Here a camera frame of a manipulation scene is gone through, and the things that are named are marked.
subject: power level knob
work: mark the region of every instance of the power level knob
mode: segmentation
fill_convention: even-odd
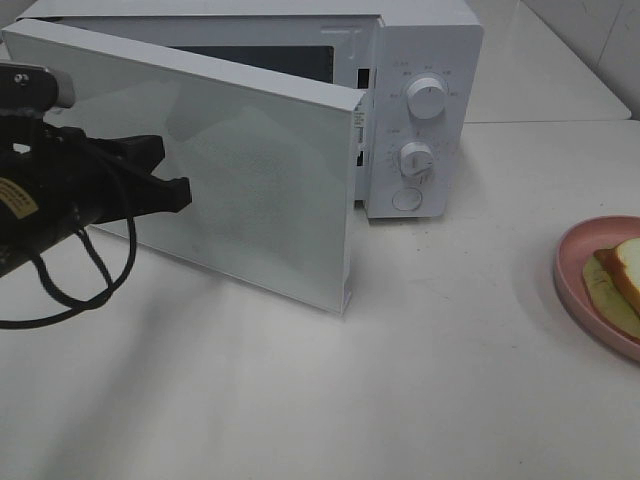
[[[414,80],[407,88],[407,104],[414,117],[426,120],[444,110],[447,87],[434,76]]]
[[[407,143],[400,150],[400,172],[405,177],[418,177],[433,169],[433,153],[426,143]]]

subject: black cable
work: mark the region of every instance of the black cable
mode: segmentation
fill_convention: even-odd
[[[134,221],[133,211],[131,209],[131,203],[129,201],[129,196],[127,195],[126,189],[124,188],[124,184],[118,174],[114,171],[114,169],[109,165],[109,161],[111,157],[109,154],[103,152],[99,148],[91,145],[89,142],[84,141],[82,144],[78,145],[81,150],[84,150],[89,156],[95,158],[98,163],[100,163],[103,168],[106,170],[107,174],[111,177],[113,184],[117,190],[118,197],[120,202],[122,203],[122,209],[124,211],[125,220],[127,222],[127,229],[129,232],[129,254],[127,256],[127,261],[125,263],[122,272],[118,276],[115,281],[111,280],[111,274],[107,270],[106,265],[96,252],[93,244],[89,240],[89,236],[86,232],[79,234],[76,232],[76,235],[82,241],[87,253],[96,264],[96,267],[102,273],[105,281],[107,282],[107,288],[105,288],[102,292],[98,293],[94,297],[89,300],[82,301],[74,299],[66,295],[62,292],[51,280],[51,277],[46,269],[46,265],[40,257],[39,254],[33,255],[33,253],[29,254],[31,261],[34,263],[38,276],[40,277],[40,281],[52,298],[54,298],[59,303],[62,303],[65,306],[69,306],[69,310],[64,312],[60,312],[56,315],[51,315],[49,317],[38,318],[34,320],[0,320],[0,329],[3,330],[26,330],[31,328],[42,328],[47,327],[49,325],[54,325],[56,323],[60,323],[64,320],[67,320],[71,317],[74,317],[84,311],[92,310],[98,308],[106,303],[107,300],[113,295],[113,293],[122,286],[125,282],[131,270],[133,269],[133,265],[136,260],[137,248],[138,248],[138,238],[136,232],[136,224]]]

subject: white countertop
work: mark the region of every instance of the white countertop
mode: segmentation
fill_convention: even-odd
[[[551,264],[576,222],[640,213],[640,123],[462,146],[442,219],[358,212],[344,321],[142,249],[103,309],[0,332],[0,478],[636,478],[640,365],[569,317]],[[101,287],[76,241],[45,259]],[[1,282],[4,318],[55,308],[32,267]]]
[[[467,3],[485,27],[467,122],[622,120],[631,116],[524,3]]]

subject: microwave door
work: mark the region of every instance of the microwave door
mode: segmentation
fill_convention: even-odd
[[[362,92],[39,20],[3,36],[13,60],[73,79],[75,105],[48,122],[162,136],[154,173],[189,178],[193,203],[140,217],[141,243],[342,312]]]

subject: white microwave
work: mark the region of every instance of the white microwave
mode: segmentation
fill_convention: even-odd
[[[74,81],[47,121],[163,137],[194,202],[142,243],[339,313],[354,201],[443,213],[482,35],[463,0],[39,0],[3,30]]]

